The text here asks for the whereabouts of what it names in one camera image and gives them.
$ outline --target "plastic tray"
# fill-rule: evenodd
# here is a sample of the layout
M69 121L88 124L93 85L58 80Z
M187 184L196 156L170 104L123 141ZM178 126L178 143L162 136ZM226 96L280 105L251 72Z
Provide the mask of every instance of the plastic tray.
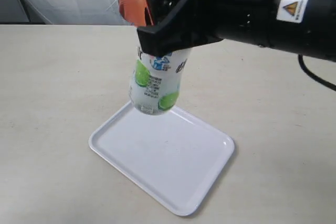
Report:
M179 216L198 208L235 149L229 136L176 106L150 116L131 102L91 135L89 145Z

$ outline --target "bottle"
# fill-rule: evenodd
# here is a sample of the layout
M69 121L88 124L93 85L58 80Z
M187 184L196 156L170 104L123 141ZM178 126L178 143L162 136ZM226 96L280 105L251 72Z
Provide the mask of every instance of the bottle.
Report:
M175 105L190 51L183 49L159 58L145 54L138 47L129 88L135 108L148 115L161 115Z

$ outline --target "table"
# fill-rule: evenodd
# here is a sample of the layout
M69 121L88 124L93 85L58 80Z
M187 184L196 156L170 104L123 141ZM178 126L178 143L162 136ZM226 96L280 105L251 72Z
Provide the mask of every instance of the table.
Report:
M173 215L88 146L128 101L133 27L0 26L0 223L334 223L336 94L289 53L193 49L177 105L237 152L194 215ZM336 65L307 59L336 82Z

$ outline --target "robotic arm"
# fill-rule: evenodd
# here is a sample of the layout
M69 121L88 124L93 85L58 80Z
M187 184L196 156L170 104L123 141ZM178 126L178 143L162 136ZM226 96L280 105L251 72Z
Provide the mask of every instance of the robotic arm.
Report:
M336 0L146 0L151 22L137 28L144 53L230 39L336 61Z

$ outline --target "warning triangle symbol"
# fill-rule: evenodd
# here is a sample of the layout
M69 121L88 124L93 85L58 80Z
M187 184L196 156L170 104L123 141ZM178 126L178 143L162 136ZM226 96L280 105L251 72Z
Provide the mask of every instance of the warning triangle symbol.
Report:
M286 12L288 12L291 16L294 17L296 8L298 7L299 2L294 2L289 5L285 5L283 9L285 9Z

